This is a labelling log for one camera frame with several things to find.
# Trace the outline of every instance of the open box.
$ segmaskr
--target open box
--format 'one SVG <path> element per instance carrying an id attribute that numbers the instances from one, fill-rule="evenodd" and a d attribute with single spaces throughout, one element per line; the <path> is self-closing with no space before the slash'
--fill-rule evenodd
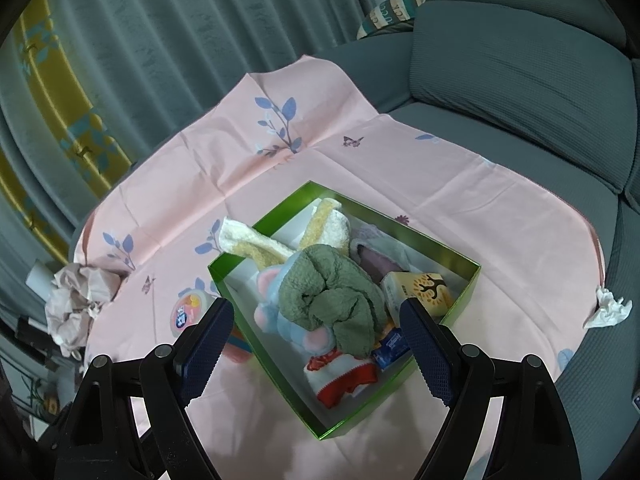
<path id="1" fill-rule="evenodd" d="M 452 325 L 466 307 L 480 273 L 480 265 L 462 254 L 411 227 L 350 200 L 315 182 L 307 182 L 267 213 L 254 228 L 295 249 L 311 218 L 313 208 L 323 198 L 342 204 L 342 213 L 352 229 L 359 224 L 375 225 L 383 233 L 404 245 L 414 272 L 438 272 L 447 283 L 455 302 L 440 321 Z M 320 440 L 344 434 L 382 403 L 416 369 L 408 352 L 384 371 L 378 382 L 356 396 L 345 396 L 330 410 L 315 397 L 305 380 L 303 367 L 308 360 L 297 353 L 277 334 L 261 332 L 254 322 L 254 310 L 260 301 L 252 260 L 223 253 L 209 266 L 209 272 L 222 296 L 235 308 L 236 324 L 251 346 L 258 361 L 276 387 L 311 432 Z"/>

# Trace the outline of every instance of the pink cloth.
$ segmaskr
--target pink cloth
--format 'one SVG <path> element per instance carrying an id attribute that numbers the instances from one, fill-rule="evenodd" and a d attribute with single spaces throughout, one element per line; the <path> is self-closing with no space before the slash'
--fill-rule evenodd
<path id="1" fill-rule="evenodd" d="M 295 107 L 285 105 L 291 97 Z M 267 98 L 278 106 L 269 116 L 260 107 Z M 284 140 L 268 132 L 279 132 L 293 112 Z M 379 115 L 330 62 L 305 57 L 245 76 L 87 222 L 76 261 L 131 271 L 94 323 L 89 358 L 139 358 L 173 342 L 170 313 L 180 291 L 210 287 L 219 220 L 253 224 L 313 180 L 391 217 L 406 216 L 411 227 L 478 261 L 475 293 L 453 332 L 495 358 L 537 354 L 556 379 L 558 355 L 578 348 L 604 280 L 593 229 L 526 178 L 426 137 Z M 257 153 L 256 144 L 275 150 L 285 143 L 293 150 Z M 227 480 L 410 479 L 446 411 L 414 373 L 347 435 L 318 442 L 255 360 L 220 360 L 203 396 L 187 409 Z M 499 411 L 500 402 L 492 402 L 476 459 L 490 450 Z M 140 400 L 134 412 L 139 431 L 146 430 Z"/>

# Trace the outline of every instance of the red and white sock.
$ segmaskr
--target red and white sock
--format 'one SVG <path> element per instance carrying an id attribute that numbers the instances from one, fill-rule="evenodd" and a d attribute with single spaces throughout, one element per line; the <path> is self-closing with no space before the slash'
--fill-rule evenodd
<path id="1" fill-rule="evenodd" d="M 344 394 L 353 393 L 358 386 L 378 380 L 376 365 L 371 359 L 358 359 L 338 349 L 312 357 L 304 371 L 316 397 L 328 408 L 337 406 Z"/>

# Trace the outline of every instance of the patterned pillow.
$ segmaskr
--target patterned pillow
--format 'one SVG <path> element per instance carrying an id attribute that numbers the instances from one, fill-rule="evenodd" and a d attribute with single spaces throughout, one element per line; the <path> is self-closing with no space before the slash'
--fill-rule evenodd
<path id="1" fill-rule="evenodd" d="M 414 30 L 415 9 L 425 0 L 385 0 L 375 7 L 364 19 L 358 30 L 357 39 L 386 34 L 388 32 L 409 32 Z"/>

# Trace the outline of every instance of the blue package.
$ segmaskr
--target blue package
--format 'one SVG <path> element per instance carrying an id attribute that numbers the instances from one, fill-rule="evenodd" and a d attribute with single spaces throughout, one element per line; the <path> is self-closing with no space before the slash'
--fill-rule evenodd
<path id="1" fill-rule="evenodd" d="M 380 340 L 380 346 L 372 350 L 371 356 L 375 359 L 380 369 L 384 370 L 408 351 L 409 343 L 402 335 L 402 330 L 392 328 Z"/>

